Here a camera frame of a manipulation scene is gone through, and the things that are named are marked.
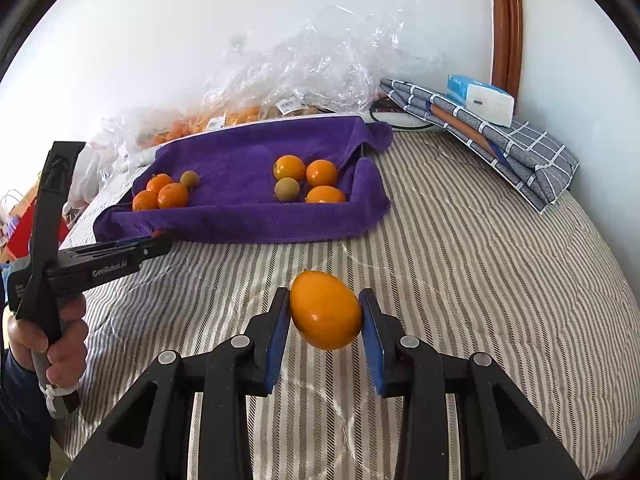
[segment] white wall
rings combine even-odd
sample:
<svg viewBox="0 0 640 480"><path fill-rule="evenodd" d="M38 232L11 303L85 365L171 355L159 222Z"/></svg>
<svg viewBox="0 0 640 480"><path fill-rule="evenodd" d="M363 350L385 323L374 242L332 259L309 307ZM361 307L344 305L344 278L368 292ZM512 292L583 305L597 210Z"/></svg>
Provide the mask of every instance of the white wall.
<svg viewBox="0 0 640 480"><path fill-rule="evenodd" d="M593 0L524 0L518 114L577 155L572 194L640 298L640 63Z"/></svg>
<svg viewBox="0 0 640 480"><path fill-rule="evenodd" d="M108 118L135 105L183 103L235 34L267 47L295 34L318 10L338 4L357 14L387 0L58 0L0 83L0 195L27 189L54 139L87 139ZM428 0L424 16L450 71L487 79L492 47L490 0ZM443 15L450 11L455 19Z"/></svg>

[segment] plastic bag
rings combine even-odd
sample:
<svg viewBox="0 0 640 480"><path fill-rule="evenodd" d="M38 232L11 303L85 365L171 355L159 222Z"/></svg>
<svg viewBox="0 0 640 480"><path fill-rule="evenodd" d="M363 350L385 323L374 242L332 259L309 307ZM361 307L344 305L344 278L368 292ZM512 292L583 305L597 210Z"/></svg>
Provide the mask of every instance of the plastic bag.
<svg viewBox="0 0 640 480"><path fill-rule="evenodd" d="M234 38L207 79L192 129L207 131L218 118L229 126L288 115L278 106L287 100L306 105L295 107L295 114L366 112L386 76L428 85L443 60L428 47L427 15L422 0L362 18L334 6L266 52L248 49L248 36Z"/></svg>
<svg viewBox="0 0 640 480"><path fill-rule="evenodd" d="M188 120L178 110L132 108L104 120L78 155L66 209L84 207L104 189L110 177L153 161L148 148L188 133Z"/></svg>

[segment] bed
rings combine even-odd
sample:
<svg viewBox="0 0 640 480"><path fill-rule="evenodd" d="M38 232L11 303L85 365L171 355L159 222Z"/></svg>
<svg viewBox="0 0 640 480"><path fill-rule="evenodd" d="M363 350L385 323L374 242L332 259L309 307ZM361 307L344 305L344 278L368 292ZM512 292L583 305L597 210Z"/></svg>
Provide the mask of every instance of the bed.
<svg viewBox="0 0 640 480"><path fill-rule="evenodd" d="M396 132L370 154L392 208L360 238L289 245L177 242L164 258L86 294L88 368L81 407L57 428L73 458L161 351L211 350L268 309L278 286L324 270L439 352L495 357L588 478L640 406L640 311L618 264L570 193L542 216L449 134ZM92 224L143 168L111 180L66 246L94 241ZM196 478L196 398L190 475ZM449 406L450 471L458 477ZM401 401L370 386L360 339L318 351L290 330L280 383L247 399L254 478L390 479Z"/></svg>

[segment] purple towel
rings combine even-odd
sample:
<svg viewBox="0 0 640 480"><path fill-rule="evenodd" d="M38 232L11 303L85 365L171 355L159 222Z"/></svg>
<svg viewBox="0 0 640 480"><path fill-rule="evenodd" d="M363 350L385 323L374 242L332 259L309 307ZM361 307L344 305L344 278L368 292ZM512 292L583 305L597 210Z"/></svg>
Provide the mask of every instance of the purple towel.
<svg viewBox="0 0 640 480"><path fill-rule="evenodd" d="M98 241L170 231L177 238L207 243L311 242L358 236L376 225L389 208L378 168L360 157L368 144L386 150L391 127L365 124L356 116L320 116L237 128L188 137L158 149L156 160L119 204L94 223ZM280 203L273 195L273 163L297 155L305 164L325 158L338 168L337 187L347 202ZM196 171L200 187L185 208L131 211L132 197L154 174L180 179Z"/></svg>

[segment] folded blanket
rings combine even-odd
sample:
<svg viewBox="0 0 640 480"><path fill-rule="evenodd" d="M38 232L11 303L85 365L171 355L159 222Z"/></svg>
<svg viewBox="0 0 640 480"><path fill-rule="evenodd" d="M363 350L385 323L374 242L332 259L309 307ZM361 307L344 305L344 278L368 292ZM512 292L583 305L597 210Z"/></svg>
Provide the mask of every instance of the folded blanket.
<svg viewBox="0 0 640 480"><path fill-rule="evenodd" d="M378 168L361 147L382 151L391 144L386 123L365 124L354 116L316 116L226 128L187 137L158 149L156 160L119 204L94 223L98 241L170 231L183 240L206 243L310 242L359 236L389 208ZM309 164L318 158L338 168L337 187L346 203L280 203L273 195L273 163L297 155ZM131 210L133 196L154 174L174 180L196 171L200 186L185 208Z"/></svg>
<svg viewBox="0 0 640 480"><path fill-rule="evenodd" d="M541 213L569 186L578 168L578 160L564 144L547 132L536 131L528 122L491 124L433 90L404 81L383 79L380 88L407 113L443 127L464 142ZM488 152L433 115L432 104L478 131L498 153Z"/></svg>

